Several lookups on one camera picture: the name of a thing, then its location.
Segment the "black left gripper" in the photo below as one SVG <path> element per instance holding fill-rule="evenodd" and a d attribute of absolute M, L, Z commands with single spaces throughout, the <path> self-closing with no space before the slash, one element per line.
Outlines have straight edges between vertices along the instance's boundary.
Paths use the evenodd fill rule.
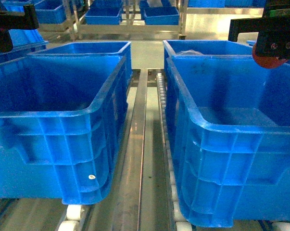
<path fill-rule="evenodd" d="M 36 10 L 33 4 L 24 5 L 23 12 L 12 12 L 0 7 L 0 52 L 10 52 L 13 42 L 8 30 L 33 30 L 39 28 Z"/>

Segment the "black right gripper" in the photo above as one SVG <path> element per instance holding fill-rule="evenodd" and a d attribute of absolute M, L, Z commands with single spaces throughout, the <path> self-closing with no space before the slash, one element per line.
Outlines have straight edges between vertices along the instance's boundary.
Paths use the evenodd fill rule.
<path fill-rule="evenodd" d="M 231 19 L 228 41 L 238 41 L 240 33 L 253 32 L 259 32 L 254 52 L 257 58 L 290 60 L 290 0 L 267 0 L 262 18 Z"/>

